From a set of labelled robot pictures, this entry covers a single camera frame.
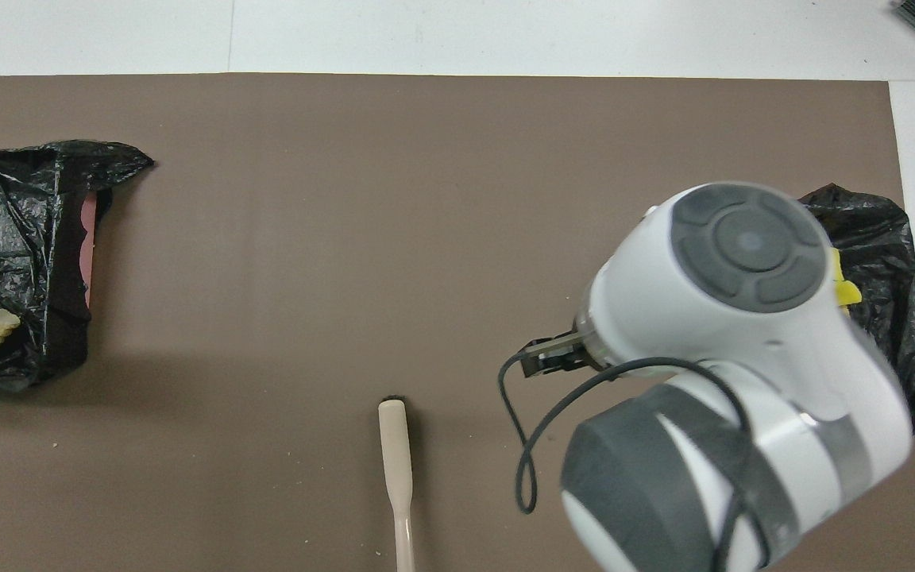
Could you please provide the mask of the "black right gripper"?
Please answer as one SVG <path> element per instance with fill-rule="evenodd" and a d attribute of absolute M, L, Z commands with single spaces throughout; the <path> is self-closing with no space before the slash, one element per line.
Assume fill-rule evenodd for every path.
<path fill-rule="evenodd" d="M 533 339 L 520 352 L 520 368 L 525 377 L 541 374 L 573 372 L 589 367 L 589 354 L 584 345 L 584 336 L 577 330 L 569 330 L 552 338 Z"/>

